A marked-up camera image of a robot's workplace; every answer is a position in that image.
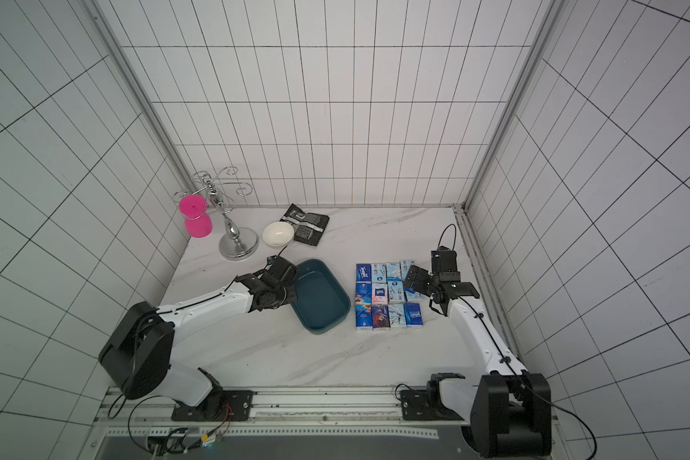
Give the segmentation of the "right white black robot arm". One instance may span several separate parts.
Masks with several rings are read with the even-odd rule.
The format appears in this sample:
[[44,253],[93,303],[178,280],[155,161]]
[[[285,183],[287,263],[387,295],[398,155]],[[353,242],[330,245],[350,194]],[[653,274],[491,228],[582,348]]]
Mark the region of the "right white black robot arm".
[[479,379],[437,373],[425,388],[437,417],[456,415],[466,444],[483,458],[544,457],[552,451],[551,389],[511,352],[488,316],[480,294],[463,281],[457,253],[444,245],[430,255],[431,269],[412,266],[407,289],[429,297],[429,308],[448,318],[481,370]]

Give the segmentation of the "light blue Vinda tissue pack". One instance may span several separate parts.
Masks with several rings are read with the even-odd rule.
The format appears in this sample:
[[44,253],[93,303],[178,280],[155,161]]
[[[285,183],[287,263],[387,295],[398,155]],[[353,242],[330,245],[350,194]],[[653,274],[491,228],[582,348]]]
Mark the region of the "light blue Vinda tissue pack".
[[371,264],[371,281],[374,284],[385,284],[387,282],[386,264]]

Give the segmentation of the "dark blue Tempo tissue pack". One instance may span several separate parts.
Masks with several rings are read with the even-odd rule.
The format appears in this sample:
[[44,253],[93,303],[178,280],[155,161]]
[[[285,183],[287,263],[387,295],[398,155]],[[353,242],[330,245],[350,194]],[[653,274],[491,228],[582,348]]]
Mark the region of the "dark blue Tempo tissue pack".
[[372,282],[372,265],[371,264],[357,264],[356,265],[356,282],[357,283],[371,283]]

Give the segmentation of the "blue orange Vinda tissue pack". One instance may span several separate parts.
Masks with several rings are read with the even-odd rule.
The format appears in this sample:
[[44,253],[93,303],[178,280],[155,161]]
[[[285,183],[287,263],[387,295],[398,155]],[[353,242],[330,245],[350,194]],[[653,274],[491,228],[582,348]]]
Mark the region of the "blue orange Vinda tissue pack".
[[356,282],[355,303],[357,305],[372,304],[372,284],[366,282]]

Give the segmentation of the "light blue cartoon tissue pack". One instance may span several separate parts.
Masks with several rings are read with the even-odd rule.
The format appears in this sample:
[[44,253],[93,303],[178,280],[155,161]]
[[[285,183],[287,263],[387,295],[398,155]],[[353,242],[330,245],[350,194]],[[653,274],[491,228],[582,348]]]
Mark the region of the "light blue cartoon tissue pack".
[[387,263],[385,268],[388,281],[402,281],[402,268],[399,262]]

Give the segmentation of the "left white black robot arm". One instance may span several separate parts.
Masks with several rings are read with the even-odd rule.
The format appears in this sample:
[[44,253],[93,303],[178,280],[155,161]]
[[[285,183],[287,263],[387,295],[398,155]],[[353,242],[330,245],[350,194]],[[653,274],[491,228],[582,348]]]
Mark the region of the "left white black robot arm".
[[295,264],[273,256],[264,268],[188,301],[161,307],[137,303],[105,343],[99,364],[131,401],[165,397],[184,416],[214,421],[226,406],[222,385],[204,369],[177,360],[174,349],[224,320],[291,304],[297,299],[297,272]]

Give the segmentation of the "dark purple anime tissue pack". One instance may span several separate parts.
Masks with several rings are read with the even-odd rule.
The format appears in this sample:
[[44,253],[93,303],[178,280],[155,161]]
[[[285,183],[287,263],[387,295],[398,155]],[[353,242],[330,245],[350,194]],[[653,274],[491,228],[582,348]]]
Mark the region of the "dark purple anime tissue pack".
[[384,330],[390,328],[389,306],[373,305],[371,312],[372,326],[374,330]]

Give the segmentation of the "pink white Tempo tissue pack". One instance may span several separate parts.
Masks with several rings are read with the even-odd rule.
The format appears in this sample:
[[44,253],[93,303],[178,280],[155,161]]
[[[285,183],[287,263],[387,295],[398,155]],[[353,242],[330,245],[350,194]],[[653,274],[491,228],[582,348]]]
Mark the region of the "pink white Tempo tissue pack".
[[373,305],[387,305],[389,303],[387,283],[373,283],[371,285],[371,300]]

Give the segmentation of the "light blue figures tissue pack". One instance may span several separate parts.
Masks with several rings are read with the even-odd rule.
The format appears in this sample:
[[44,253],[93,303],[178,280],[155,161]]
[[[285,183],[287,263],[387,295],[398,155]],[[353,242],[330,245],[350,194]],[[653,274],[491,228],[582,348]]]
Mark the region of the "light blue figures tissue pack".
[[388,299],[390,304],[404,304],[406,302],[406,294],[404,293],[404,284],[401,280],[388,280]]

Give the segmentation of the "light blue striped tissue pack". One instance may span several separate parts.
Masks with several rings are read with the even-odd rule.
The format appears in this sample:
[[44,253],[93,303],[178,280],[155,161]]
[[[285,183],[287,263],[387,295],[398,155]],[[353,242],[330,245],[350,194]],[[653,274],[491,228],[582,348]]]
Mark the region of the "light blue striped tissue pack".
[[406,311],[403,304],[393,304],[388,306],[388,316],[391,329],[402,329],[407,327]]

